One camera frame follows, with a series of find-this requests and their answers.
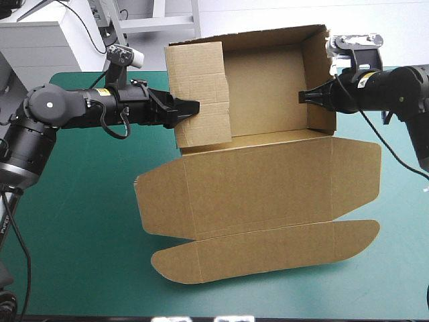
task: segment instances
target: cardboard box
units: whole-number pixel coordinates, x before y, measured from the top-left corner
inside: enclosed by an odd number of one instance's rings
[[[194,284],[344,260],[376,221],[333,221],[379,193],[377,144],[332,137],[335,114],[298,104],[330,78],[324,25],[190,40],[166,48],[170,90],[201,102],[176,128],[181,159],[135,182],[144,229],[194,241],[155,269]]]

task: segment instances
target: table surface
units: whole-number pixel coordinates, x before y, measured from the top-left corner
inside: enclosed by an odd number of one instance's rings
[[[57,74],[52,83],[85,88],[97,76]],[[168,89],[166,72],[129,76]],[[382,126],[379,113],[369,116],[398,154],[417,167],[405,125],[393,119]],[[339,115],[336,136],[377,142],[359,115]],[[336,264],[197,285],[170,282],[151,267],[154,252],[183,241],[144,232],[133,189],[137,175],[178,157],[174,132],[161,126],[134,125],[125,141],[101,128],[59,131],[45,172],[17,210],[33,259],[29,313],[429,318],[429,194],[422,192],[428,183],[404,170],[385,148],[379,197],[340,218],[380,222],[377,239],[364,252]],[[168,198],[168,191],[152,197]],[[22,303],[25,260],[12,233],[2,260],[15,276],[11,289]]]

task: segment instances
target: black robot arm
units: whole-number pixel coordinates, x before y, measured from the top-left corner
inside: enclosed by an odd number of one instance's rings
[[[9,129],[0,139],[0,249],[9,225],[14,225],[19,198],[24,189],[37,183],[59,129],[102,127],[110,136],[123,140],[130,135],[132,123],[163,125],[171,129],[199,112],[199,102],[150,89],[143,80],[127,83],[127,67],[141,67],[143,54],[113,45],[107,49],[107,59],[111,63],[103,73],[106,76],[104,88],[66,91],[46,84],[31,90],[10,116]],[[125,126],[123,135],[109,127],[119,124]],[[14,321],[17,311],[15,295],[4,290],[12,282],[11,275],[0,263],[0,316],[6,317],[2,321]]]
[[[300,103],[341,113],[382,111],[384,124],[395,114],[407,125],[420,167],[429,172],[429,65],[383,71],[378,50],[382,44],[377,34],[333,36],[326,46],[328,55],[349,57],[351,67],[338,79],[300,92]]]

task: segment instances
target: cable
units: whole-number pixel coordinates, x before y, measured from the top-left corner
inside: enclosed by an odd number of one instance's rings
[[[94,80],[94,82],[91,84],[91,86],[89,87],[90,89],[93,89],[95,85],[97,85],[97,83],[107,74],[107,70],[105,70],[103,73],[100,74],[100,76],[97,77],[96,80]]]
[[[127,13],[127,17],[125,18],[125,20],[128,20],[128,10],[122,9],[119,13],[123,13],[124,11]]]
[[[8,141],[6,141],[5,139],[0,138],[0,142],[5,144],[6,150],[9,149],[9,142]]]
[[[363,118],[365,119],[365,121],[368,123],[368,125],[371,127],[371,129],[374,131],[375,135],[380,139],[380,141],[384,144],[384,146],[389,150],[389,152],[391,153],[391,155],[396,159],[396,161],[398,161],[404,168],[408,169],[411,172],[414,172],[416,174],[419,174],[420,176],[424,177],[425,179],[429,180],[429,175],[427,175],[426,173],[423,173],[422,171],[416,170],[415,168],[412,168],[411,166],[409,166],[408,164],[406,164],[404,161],[401,160],[401,158],[399,156],[397,156],[397,154],[395,153],[395,151],[391,148],[391,146],[383,139],[383,137],[381,136],[381,134],[377,131],[377,129],[375,128],[375,126],[372,124],[372,122],[369,120],[369,118],[367,117],[367,115],[363,112],[362,108],[360,107],[360,105],[358,104],[358,102],[355,100],[355,98],[353,96],[351,96],[351,94],[349,93],[349,91],[345,88],[344,84],[341,82],[340,78],[338,77],[338,74],[335,74],[335,79],[338,82],[338,84],[340,85],[341,89],[343,90],[343,92],[345,93],[345,95],[347,95],[347,97],[356,104],[357,109],[359,110],[359,113],[363,116]]]
[[[85,25],[85,23],[83,22],[82,18],[77,14],[77,12],[75,12],[75,10],[73,10],[71,7],[69,7],[69,6],[68,6],[68,5],[66,5],[65,3],[61,2],[60,0],[55,0],[55,1],[56,1],[56,2],[58,2],[58,3],[61,3],[63,6],[65,6],[65,8],[69,9],[71,12],[73,12],[73,13],[74,13],[74,15],[75,15],[75,16],[77,16],[77,18],[80,20],[80,22],[82,23],[82,25],[85,27],[85,30],[86,30],[86,32],[87,32],[87,34],[88,34],[88,36],[89,36],[89,40],[93,43],[93,46],[94,46],[95,50],[96,50],[97,52],[99,52],[100,54],[102,54],[102,55],[106,54],[106,53],[107,53],[106,48],[105,48],[104,52],[102,52],[101,50],[99,50],[99,49],[97,48],[97,46],[96,46],[96,45],[95,45],[95,43],[94,43],[93,37],[91,36],[91,34],[90,34],[90,32],[89,32],[89,30],[88,30],[87,26],[86,26],[86,25]]]
[[[125,20],[128,20],[128,10],[122,9],[119,13],[123,13],[124,11],[127,13],[127,17],[125,18]],[[115,40],[113,40],[113,42],[111,44],[109,44],[109,45],[105,44],[106,48],[112,46],[114,43],[116,43],[117,40],[118,40],[118,37],[116,37]]]
[[[116,133],[115,131],[111,130],[107,126],[106,119],[105,119],[106,118],[106,112],[107,112],[106,105],[104,105],[102,102],[98,102],[98,101],[95,101],[93,99],[90,99],[89,102],[102,109],[101,116],[100,116],[100,125],[107,134],[109,134],[110,136],[112,136],[118,140],[124,140],[130,136],[131,126],[130,126],[128,118],[127,118],[128,108],[124,108],[119,114],[121,116],[122,121],[123,121],[123,125],[125,126],[125,135],[123,136],[123,135]]]
[[[16,224],[15,218],[13,218],[11,209],[9,208],[9,203],[7,202],[6,193],[4,191],[1,191],[1,198],[3,199],[3,204],[6,209],[6,214],[7,216],[9,216],[9,220],[11,221],[12,228],[15,232],[15,235],[18,239],[19,244],[21,245],[22,251],[24,252],[25,258],[27,260],[27,290],[25,292],[25,299],[24,299],[24,305],[21,311],[21,316],[19,317],[19,322],[22,322],[25,312],[27,311],[29,294],[32,290],[32,257],[30,256],[27,246],[25,245],[25,242],[22,238],[21,232],[19,231],[18,224]]]

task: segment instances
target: box lid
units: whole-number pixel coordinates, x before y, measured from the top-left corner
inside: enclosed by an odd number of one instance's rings
[[[144,229],[204,240],[332,221],[379,193],[377,144],[330,136],[183,156],[135,182]]]

